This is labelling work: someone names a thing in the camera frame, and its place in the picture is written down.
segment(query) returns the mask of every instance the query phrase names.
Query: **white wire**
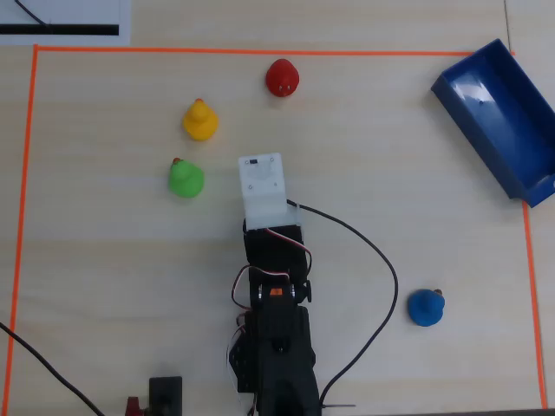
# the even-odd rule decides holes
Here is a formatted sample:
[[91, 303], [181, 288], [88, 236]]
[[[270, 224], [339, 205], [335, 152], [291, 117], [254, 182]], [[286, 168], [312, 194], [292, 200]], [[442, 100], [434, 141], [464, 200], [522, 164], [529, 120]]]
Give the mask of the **white wire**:
[[245, 273], [245, 270], [248, 269], [255, 269], [258, 270], [266, 275], [269, 276], [285, 276], [287, 277], [287, 280], [289, 281], [289, 273], [285, 272], [285, 271], [268, 271], [268, 270], [262, 270], [259, 267], [256, 266], [250, 266], [250, 264], [247, 264], [246, 266], [243, 266], [243, 268], [241, 269], [241, 271], [239, 272], [238, 276], [235, 278], [235, 282], [233, 283], [233, 287], [232, 287], [232, 300], [241, 308], [245, 309], [245, 310], [251, 310], [251, 308], [249, 308], [248, 306], [245, 305], [241, 305], [240, 303], [238, 303], [235, 300], [235, 290], [237, 289], [238, 285], [239, 285], [239, 281], [241, 280], [241, 277], [243, 276], [243, 274]]
[[266, 230], [266, 232], [269, 232], [269, 233], [272, 234], [273, 236], [276, 236], [276, 237], [278, 237], [278, 238], [282, 238], [283, 240], [286, 240], [286, 241], [288, 241], [289, 243], [294, 244], [294, 245], [296, 245], [297, 247], [303, 249], [303, 250], [306, 251], [307, 253], [312, 254], [312, 253], [310, 253], [310, 250], [307, 249], [306, 246], [305, 246], [304, 244], [301, 244], [301, 243], [299, 243], [298, 241], [296, 241], [296, 240], [294, 240], [294, 239], [292, 239], [292, 238], [289, 238], [289, 237], [287, 237], [287, 236], [284, 236], [283, 234], [280, 234], [280, 233], [278, 233], [278, 232], [275, 232], [274, 230], [270, 230], [269, 228], [266, 228], [265, 230]]
[[304, 252], [309, 255], [310, 263], [309, 263], [309, 268], [308, 268], [307, 274], [306, 274], [306, 276], [308, 276], [308, 274], [310, 273], [310, 269], [312, 268], [312, 252], [309, 249], [307, 249], [304, 244], [299, 243], [297, 240], [294, 240], [292, 238], [284, 236], [283, 234], [275, 232], [274, 230], [270, 230], [269, 228], [264, 228], [264, 230], [267, 233], [272, 234], [272, 236], [274, 236], [274, 237], [280, 238], [280, 239], [282, 239], [282, 240], [284, 240], [288, 243], [291, 243], [291, 244], [295, 245], [299, 249], [304, 250]]
[[229, 380], [231, 380], [231, 382], [232, 382], [233, 390], [235, 390], [235, 394], [237, 395], [237, 398], [239, 400], [239, 404], [241, 405], [241, 411], [243, 412], [243, 414], [245, 413], [245, 405], [243, 404], [243, 401], [241, 400], [241, 395], [239, 394], [239, 391], [237, 389], [237, 385], [235, 384], [235, 381], [233, 380], [233, 374], [232, 374], [231, 366], [229, 364], [229, 349], [230, 349], [230, 345], [232, 345], [232, 342], [233, 342], [233, 339], [235, 338], [235, 335], [237, 335], [238, 332], [241, 332], [241, 329], [243, 329], [244, 327], [245, 327], [245, 325], [241, 325], [239, 328], [237, 328], [237, 330], [233, 333], [232, 338], [227, 343], [227, 348], [225, 349], [225, 364], [226, 364], [226, 367], [227, 367], [227, 373], [229, 374]]

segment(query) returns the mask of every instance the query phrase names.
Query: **red rubber duck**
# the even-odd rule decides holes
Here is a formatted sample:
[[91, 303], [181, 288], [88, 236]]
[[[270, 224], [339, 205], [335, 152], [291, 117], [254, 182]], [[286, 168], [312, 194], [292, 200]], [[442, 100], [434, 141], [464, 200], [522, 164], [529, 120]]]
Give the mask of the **red rubber duck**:
[[266, 87], [277, 97], [291, 95], [297, 89], [299, 76], [297, 69], [286, 59], [278, 59], [266, 73]]

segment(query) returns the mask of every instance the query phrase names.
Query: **blue plastic bin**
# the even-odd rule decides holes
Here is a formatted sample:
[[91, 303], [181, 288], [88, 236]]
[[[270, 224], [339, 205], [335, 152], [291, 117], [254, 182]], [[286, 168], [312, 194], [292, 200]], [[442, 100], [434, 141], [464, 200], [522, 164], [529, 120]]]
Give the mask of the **blue plastic bin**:
[[555, 113], [497, 39], [432, 86], [509, 198], [535, 206], [555, 192]]

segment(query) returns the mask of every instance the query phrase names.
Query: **orange tape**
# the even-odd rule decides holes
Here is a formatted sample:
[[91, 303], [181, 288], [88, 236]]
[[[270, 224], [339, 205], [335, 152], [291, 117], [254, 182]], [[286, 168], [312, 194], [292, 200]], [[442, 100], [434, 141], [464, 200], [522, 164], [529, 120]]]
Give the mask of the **orange tape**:
[[[16, 265], [14, 269], [14, 285], [11, 293], [10, 329], [16, 330], [17, 299], [19, 294], [19, 275], [21, 271], [21, 253], [23, 248], [23, 227], [25, 223], [25, 197], [27, 195], [27, 171], [29, 170], [29, 146], [31, 141], [31, 124], [33, 122], [33, 103], [35, 102], [36, 62], [38, 46], [33, 46], [33, 62], [31, 64], [31, 79], [29, 82], [29, 100], [27, 101], [27, 126], [25, 127], [25, 144], [23, 145], [23, 171], [21, 176], [21, 191], [19, 193], [19, 220], [17, 223]], [[3, 384], [2, 416], [8, 415], [10, 400], [11, 365], [14, 354], [14, 340], [8, 339], [8, 358], [6, 359], [6, 377]]]
[[166, 54], [301, 55], [301, 56], [469, 56], [473, 52], [452, 50], [287, 50], [221, 48], [110, 48], [88, 46], [39, 46], [50, 52], [150, 52]]
[[530, 231], [530, 215], [528, 205], [522, 201], [524, 215], [524, 231], [526, 234], [526, 253], [528, 255], [528, 274], [530, 275], [530, 294], [532, 296], [532, 319], [534, 322], [534, 340], [536, 342], [536, 364], [538, 366], [539, 397], [543, 409], [547, 408], [547, 391], [545, 389], [544, 358], [541, 346], [541, 328], [539, 326], [538, 291], [536, 290], [536, 270], [534, 269], [534, 253], [532, 250], [532, 232]]

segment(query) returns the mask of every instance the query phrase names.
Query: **red object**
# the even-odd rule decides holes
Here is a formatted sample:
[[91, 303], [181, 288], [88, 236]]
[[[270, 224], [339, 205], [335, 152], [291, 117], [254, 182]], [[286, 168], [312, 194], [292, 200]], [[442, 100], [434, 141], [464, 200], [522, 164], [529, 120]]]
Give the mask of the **red object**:
[[291, 95], [297, 89], [299, 76], [297, 69], [286, 59], [278, 59], [266, 73], [266, 87], [277, 97]]
[[143, 416], [145, 413], [139, 407], [138, 397], [127, 397], [125, 416]]

